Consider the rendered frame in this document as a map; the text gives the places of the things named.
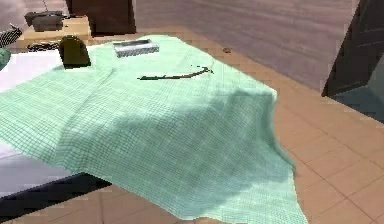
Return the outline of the green checked blanket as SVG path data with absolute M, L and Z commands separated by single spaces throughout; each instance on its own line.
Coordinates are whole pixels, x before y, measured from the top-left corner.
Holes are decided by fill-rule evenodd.
M 293 161 L 273 129 L 277 93 L 182 40 L 91 65 L 55 67 L 0 93 L 0 142 L 73 173 L 85 172 L 182 218 L 308 224 Z M 187 79 L 141 81 L 142 76 Z

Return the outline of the grey flat box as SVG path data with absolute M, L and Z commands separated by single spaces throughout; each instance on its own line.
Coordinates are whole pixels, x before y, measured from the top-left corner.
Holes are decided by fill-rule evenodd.
M 114 42 L 113 47 L 119 58 L 159 51 L 159 45 L 152 42 L 150 39 Z

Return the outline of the dark brown cabinet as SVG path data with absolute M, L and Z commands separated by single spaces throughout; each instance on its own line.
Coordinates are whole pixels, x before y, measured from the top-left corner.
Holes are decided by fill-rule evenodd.
M 92 36 L 135 34 L 133 0 L 65 0 L 70 14 L 87 16 Z

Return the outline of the dark olive arched object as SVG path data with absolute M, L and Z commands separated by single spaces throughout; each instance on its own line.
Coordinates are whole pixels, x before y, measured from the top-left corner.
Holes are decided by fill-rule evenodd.
M 87 47 L 77 36 L 64 36 L 59 43 L 59 54 L 65 69 L 91 65 Z

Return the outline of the light wood bedside table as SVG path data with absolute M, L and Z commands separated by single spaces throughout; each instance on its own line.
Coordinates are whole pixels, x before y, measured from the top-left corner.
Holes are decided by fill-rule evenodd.
M 63 36 L 74 35 L 81 40 L 91 39 L 91 29 L 87 16 L 65 19 L 61 30 L 35 32 L 33 27 L 26 29 L 15 43 L 8 45 L 11 51 L 23 52 L 33 43 L 59 41 Z

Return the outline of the black flat oval object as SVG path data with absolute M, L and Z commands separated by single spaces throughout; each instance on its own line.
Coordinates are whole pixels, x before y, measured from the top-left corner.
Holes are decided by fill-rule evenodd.
M 27 49 L 29 52 L 56 50 L 58 48 L 59 48 L 58 42 L 32 43 L 27 46 Z

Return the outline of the dark room door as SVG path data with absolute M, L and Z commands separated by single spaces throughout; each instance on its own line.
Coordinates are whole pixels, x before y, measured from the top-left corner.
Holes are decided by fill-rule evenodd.
M 384 0 L 359 0 L 321 96 L 384 124 L 384 80 L 378 92 L 368 85 L 376 68 L 384 72 Z

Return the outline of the green pillow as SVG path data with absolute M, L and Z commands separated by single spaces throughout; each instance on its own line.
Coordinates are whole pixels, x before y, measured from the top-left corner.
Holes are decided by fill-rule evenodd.
M 8 64 L 11 52 L 8 49 L 0 48 L 0 71 Z

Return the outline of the black and white striped object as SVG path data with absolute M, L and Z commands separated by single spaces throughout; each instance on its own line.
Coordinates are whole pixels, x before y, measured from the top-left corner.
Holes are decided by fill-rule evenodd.
M 11 28 L 0 32 L 0 48 L 4 48 L 14 43 L 22 35 L 19 27 L 11 24 Z

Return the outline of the white bed with black frame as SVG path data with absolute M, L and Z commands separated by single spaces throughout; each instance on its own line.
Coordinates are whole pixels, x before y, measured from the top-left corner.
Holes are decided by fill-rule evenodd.
M 0 70 L 0 93 L 61 64 L 55 50 L 18 53 Z M 86 173 L 72 175 L 0 142 L 0 223 L 110 185 Z

